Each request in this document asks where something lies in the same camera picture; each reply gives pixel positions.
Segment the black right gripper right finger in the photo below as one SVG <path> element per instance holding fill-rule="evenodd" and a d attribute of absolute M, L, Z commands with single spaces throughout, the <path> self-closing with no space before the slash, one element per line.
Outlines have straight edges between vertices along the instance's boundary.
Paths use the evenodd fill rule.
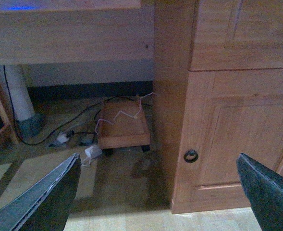
<path fill-rule="evenodd" d="M 247 154 L 236 160 L 243 191 L 263 231 L 283 231 L 283 176 Z"/>

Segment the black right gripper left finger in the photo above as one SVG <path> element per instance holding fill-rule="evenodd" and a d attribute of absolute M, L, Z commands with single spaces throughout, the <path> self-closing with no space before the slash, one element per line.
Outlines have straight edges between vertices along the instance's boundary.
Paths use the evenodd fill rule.
<path fill-rule="evenodd" d="M 73 154 L 0 209 L 0 231 L 64 230 L 80 175 L 80 155 Z"/>

